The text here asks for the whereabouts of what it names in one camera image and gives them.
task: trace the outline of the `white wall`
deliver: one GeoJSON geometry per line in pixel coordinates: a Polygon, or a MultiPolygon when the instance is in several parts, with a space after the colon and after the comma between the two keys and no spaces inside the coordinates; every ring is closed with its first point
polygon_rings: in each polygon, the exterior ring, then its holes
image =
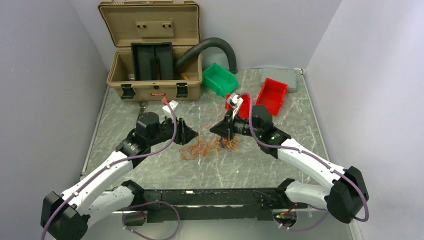
{"type": "Polygon", "coordinates": [[[107,70],[70,1],[0,6],[0,239],[39,239],[44,196],[81,174],[107,70]]]}
{"type": "MultiPolygon", "coordinates": [[[[99,0],[71,0],[108,69],[116,48],[99,14],[99,0]]],[[[202,38],[233,47],[239,68],[305,68],[341,0],[198,0],[202,38]]],[[[219,49],[204,52],[203,66],[228,67],[219,49]]]]}
{"type": "Polygon", "coordinates": [[[306,69],[330,159],[359,168],[366,240],[422,240],[424,2],[343,0],[306,69]]]}

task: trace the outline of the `red plastic bin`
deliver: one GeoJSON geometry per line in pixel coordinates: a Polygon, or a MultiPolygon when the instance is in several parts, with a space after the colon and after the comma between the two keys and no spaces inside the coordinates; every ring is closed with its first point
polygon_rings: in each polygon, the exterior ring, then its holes
{"type": "Polygon", "coordinates": [[[283,105],[288,85],[271,78],[266,78],[257,96],[256,105],[265,105],[268,112],[277,116],[283,105]]]}
{"type": "MultiPolygon", "coordinates": [[[[225,94],[225,100],[227,100],[230,97],[231,93],[225,94]]],[[[238,110],[238,116],[243,119],[247,119],[249,117],[249,104],[250,104],[250,97],[249,95],[243,95],[241,96],[243,99],[243,103],[241,104],[240,109],[238,110]]],[[[230,110],[231,106],[228,104],[227,101],[225,101],[225,110],[230,110]]]]}

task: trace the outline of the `toolbox label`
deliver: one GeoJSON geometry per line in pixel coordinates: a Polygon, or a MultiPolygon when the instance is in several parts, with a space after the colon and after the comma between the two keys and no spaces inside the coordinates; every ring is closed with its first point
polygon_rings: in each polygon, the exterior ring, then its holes
{"type": "Polygon", "coordinates": [[[150,93],[151,96],[165,96],[166,93],[164,92],[152,92],[150,93]]]}

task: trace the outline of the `black flexible hose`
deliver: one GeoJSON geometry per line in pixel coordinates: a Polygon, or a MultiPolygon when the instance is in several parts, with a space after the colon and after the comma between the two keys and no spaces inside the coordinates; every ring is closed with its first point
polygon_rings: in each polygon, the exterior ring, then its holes
{"type": "Polygon", "coordinates": [[[236,54],[234,53],[233,48],[228,42],[219,38],[219,37],[209,37],[200,41],[197,45],[194,45],[192,48],[187,50],[182,57],[180,57],[175,63],[175,70],[180,70],[189,60],[198,56],[203,50],[217,47],[224,51],[226,58],[228,60],[229,71],[233,74],[237,73],[237,61],[236,54]]]}

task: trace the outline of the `toolbox lid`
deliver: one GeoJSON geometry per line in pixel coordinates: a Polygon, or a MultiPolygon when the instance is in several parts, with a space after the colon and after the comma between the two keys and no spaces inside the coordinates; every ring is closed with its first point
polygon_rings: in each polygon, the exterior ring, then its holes
{"type": "Polygon", "coordinates": [[[102,1],[98,10],[116,47],[131,43],[191,46],[200,41],[199,4],[195,1],[102,1]]]}

